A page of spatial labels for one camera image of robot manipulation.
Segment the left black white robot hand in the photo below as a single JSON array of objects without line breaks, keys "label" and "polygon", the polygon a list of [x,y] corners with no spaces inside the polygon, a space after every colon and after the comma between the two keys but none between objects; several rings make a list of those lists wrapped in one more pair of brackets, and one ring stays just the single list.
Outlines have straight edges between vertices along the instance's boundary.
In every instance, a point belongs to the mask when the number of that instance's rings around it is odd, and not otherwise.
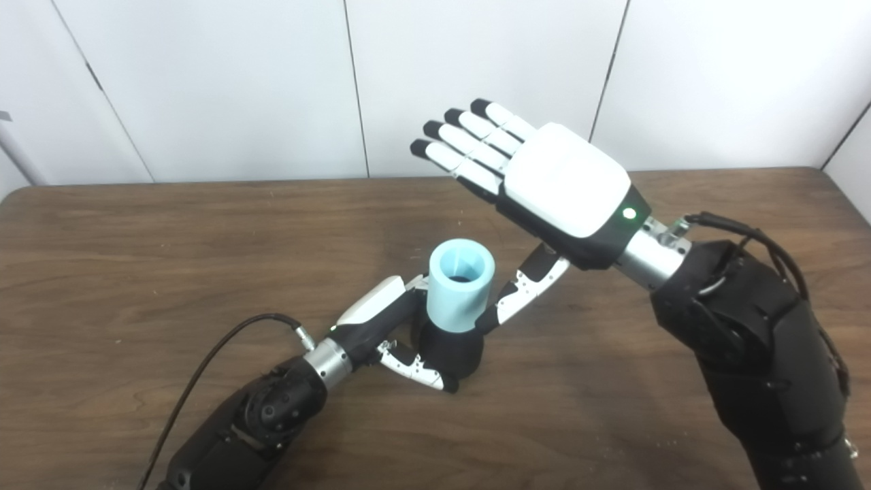
[{"label": "left black white robot hand", "polygon": [[391,338],[402,323],[415,319],[422,310],[428,279],[418,275],[405,282],[401,276],[389,276],[339,317],[323,339],[324,359],[312,363],[327,388],[335,387],[361,367],[382,365],[424,387],[457,392],[457,379]]}]

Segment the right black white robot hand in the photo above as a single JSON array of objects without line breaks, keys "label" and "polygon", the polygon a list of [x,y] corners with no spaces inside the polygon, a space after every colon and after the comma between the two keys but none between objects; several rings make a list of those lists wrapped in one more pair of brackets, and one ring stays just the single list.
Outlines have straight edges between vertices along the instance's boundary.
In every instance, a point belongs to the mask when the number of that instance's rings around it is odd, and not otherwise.
[{"label": "right black white robot hand", "polygon": [[476,99],[430,120],[410,151],[449,173],[540,241],[476,319],[489,334],[568,270],[618,264],[651,207],[622,165],[564,125],[532,127],[498,103]]}]

